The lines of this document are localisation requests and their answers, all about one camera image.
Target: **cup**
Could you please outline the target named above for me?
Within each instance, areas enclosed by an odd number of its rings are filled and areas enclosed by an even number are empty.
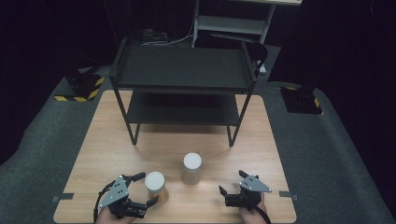
[[[196,185],[201,180],[202,159],[197,153],[191,152],[184,157],[183,182]]]
[[[160,172],[151,172],[146,176],[145,185],[148,189],[150,199],[159,196],[156,204],[160,205],[166,202],[169,192],[165,187],[165,177]]]

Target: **robotic hand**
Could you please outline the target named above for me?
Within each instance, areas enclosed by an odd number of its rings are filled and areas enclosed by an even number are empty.
[[[239,183],[241,188],[239,194],[228,194],[227,191],[219,186],[220,194],[225,198],[225,205],[230,207],[245,207],[248,211],[256,209],[267,224],[271,224],[270,218],[257,206],[262,201],[262,192],[272,192],[263,184],[256,175],[248,175],[239,171],[239,175],[244,179]]]
[[[99,197],[93,209],[93,223],[98,218],[98,204],[102,196],[108,191],[107,196],[99,204],[100,208],[108,206],[111,214],[118,218],[122,217],[140,217],[143,218],[146,211],[158,202],[158,196],[154,197],[144,203],[135,203],[128,198],[128,187],[132,181],[137,181],[146,177],[146,173],[140,173],[133,176],[120,175],[117,180],[112,181],[106,185],[105,188],[99,192]]]

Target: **white lid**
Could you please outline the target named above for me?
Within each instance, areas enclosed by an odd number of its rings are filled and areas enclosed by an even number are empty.
[[[151,172],[146,176],[145,184],[148,190],[160,192],[165,185],[165,177],[160,172]]]
[[[198,167],[200,167],[201,164],[202,164],[201,157],[194,152],[191,152],[184,157],[184,165],[188,169],[195,170]]]

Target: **lower shelf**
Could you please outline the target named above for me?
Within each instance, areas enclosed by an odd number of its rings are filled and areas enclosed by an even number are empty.
[[[177,94],[134,90],[127,113],[130,123],[236,126],[234,94]]]

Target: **human hand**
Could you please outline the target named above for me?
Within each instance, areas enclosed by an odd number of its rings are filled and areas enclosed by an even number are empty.
[[[110,209],[106,206],[100,210],[95,224],[129,224],[135,219],[136,217],[123,217],[118,219],[116,216],[111,214]]]
[[[267,214],[267,208],[265,207],[264,204],[264,194],[262,193],[262,201],[257,204],[260,209]],[[256,209],[251,209],[248,211],[244,207],[239,208],[239,214],[241,215],[242,220],[244,221],[244,224],[267,224],[262,218],[262,215],[256,210]]]

